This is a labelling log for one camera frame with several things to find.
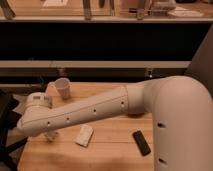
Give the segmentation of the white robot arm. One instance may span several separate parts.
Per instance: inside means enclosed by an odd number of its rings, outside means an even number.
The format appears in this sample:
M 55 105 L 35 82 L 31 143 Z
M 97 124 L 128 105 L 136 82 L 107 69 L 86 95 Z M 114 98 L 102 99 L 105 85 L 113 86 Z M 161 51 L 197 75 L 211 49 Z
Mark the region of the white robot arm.
M 143 112 L 153 118 L 154 171 L 213 171 L 213 98 L 188 76 L 130 83 L 58 108 L 50 96 L 32 93 L 17 127 L 36 136 Z

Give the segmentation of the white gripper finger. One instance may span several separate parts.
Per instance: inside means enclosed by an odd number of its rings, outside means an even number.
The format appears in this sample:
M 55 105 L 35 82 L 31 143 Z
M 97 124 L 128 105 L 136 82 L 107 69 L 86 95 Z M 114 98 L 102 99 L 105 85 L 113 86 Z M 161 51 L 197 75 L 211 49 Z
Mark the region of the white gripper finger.
M 58 132 L 57 131 L 46 132 L 45 137 L 48 141 L 54 141 L 58 137 Z

